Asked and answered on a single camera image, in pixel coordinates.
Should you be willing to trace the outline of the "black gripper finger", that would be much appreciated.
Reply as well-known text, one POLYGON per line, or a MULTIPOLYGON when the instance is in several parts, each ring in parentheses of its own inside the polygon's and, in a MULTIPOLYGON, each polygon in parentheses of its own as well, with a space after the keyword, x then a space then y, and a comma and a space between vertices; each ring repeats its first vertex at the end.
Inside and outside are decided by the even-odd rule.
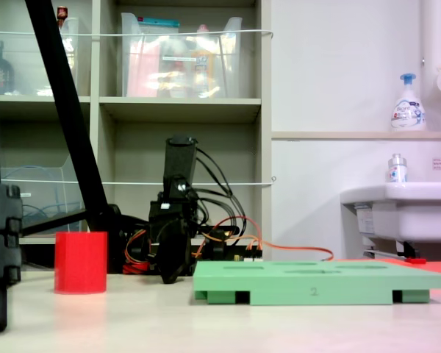
POLYGON ((190 264, 190 233, 187 222, 175 219, 160 231, 158 247, 158 269, 162 281, 172 284, 190 264))

